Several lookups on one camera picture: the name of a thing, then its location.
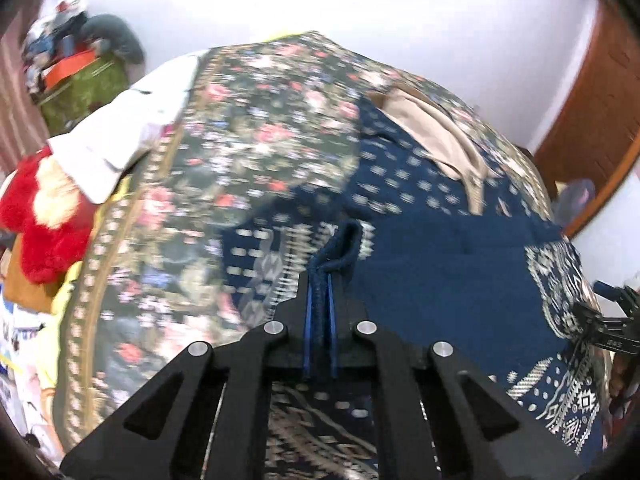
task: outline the yellow cloth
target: yellow cloth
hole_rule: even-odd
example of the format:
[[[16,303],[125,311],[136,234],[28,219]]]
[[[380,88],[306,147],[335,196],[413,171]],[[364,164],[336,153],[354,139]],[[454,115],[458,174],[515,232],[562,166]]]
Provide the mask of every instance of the yellow cloth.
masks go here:
[[[306,32],[306,30],[303,30],[301,32],[292,32],[290,30],[279,30],[275,34],[272,34],[271,36],[269,36],[264,41],[265,42],[267,42],[267,41],[276,41],[276,40],[280,40],[281,38],[286,38],[287,36],[298,36],[300,34],[304,34],[305,32]]]
[[[104,219],[104,213],[107,206],[114,200],[120,200],[123,198],[129,190],[130,176],[125,177],[116,193],[111,198],[102,204],[95,213],[94,228],[91,232],[92,238],[102,225]],[[41,389],[55,388],[58,383],[58,357],[60,355],[60,323],[65,315],[66,306],[71,299],[71,293],[74,290],[73,282],[78,279],[80,271],[82,269],[82,262],[76,262],[69,267],[66,272],[65,281],[60,287],[60,290],[53,298],[51,303],[51,313],[53,319],[47,323],[47,325],[38,332],[38,335],[34,338],[35,342],[35,366],[38,371],[38,378],[40,380]]]

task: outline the blue patterned fabric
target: blue patterned fabric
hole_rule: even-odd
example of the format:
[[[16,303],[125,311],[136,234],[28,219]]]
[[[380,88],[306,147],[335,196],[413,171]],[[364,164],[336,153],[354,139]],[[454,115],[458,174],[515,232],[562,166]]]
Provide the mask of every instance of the blue patterned fabric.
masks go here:
[[[364,301],[372,320],[416,344],[452,342],[590,462],[601,448],[600,405],[590,350],[576,339],[570,313],[583,298],[574,248],[530,211],[490,153],[479,148],[495,177],[484,183],[482,216],[472,216],[462,182],[442,174],[368,99],[360,100],[359,112],[360,164],[343,192],[311,184],[291,189],[223,234],[228,284],[241,315],[254,311],[251,301],[292,297],[307,263],[319,312],[327,273],[343,272],[348,294]],[[337,224],[343,227],[327,244]],[[282,394],[285,386],[277,388]],[[328,388],[320,397],[318,390],[289,390],[296,391],[289,403],[325,414],[335,411],[329,398],[351,407],[367,398],[356,387],[344,399]],[[279,409],[277,400],[272,408]],[[372,438],[370,417],[349,420],[350,438]],[[300,452],[299,444],[277,442]],[[364,474],[367,464],[357,471]],[[268,471],[279,474],[277,463]]]

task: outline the red stuffed toy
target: red stuffed toy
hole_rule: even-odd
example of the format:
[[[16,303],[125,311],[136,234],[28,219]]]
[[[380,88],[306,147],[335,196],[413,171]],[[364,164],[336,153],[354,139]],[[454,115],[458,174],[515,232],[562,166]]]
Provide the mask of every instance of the red stuffed toy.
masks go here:
[[[52,282],[82,260],[96,209],[62,171],[49,146],[20,161],[0,199],[0,226],[23,233],[20,263],[30,282]]]

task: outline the wooden door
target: wooden door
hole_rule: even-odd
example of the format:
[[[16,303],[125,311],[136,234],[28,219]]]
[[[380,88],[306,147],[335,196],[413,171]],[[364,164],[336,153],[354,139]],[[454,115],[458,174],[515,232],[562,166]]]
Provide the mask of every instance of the wooden door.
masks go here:
[[[640,46],[622,17],[601,0],[574,88],[534,156],[551,197],[556,181],[590,178],[599,203],[590,205],[593,216],[638,157],[639,130]],[[581,223],[568,234],[577,232],[584,218]]]

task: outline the curtain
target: curtain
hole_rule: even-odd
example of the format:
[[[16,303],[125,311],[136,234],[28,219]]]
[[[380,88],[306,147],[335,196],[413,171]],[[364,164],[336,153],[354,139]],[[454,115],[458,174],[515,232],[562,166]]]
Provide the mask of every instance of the curtain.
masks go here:
[[[42,115],[24,83],[22,42],[43,0],[27,0],[0,38],[0,182],[23,156],[39,150],[49,137]]]

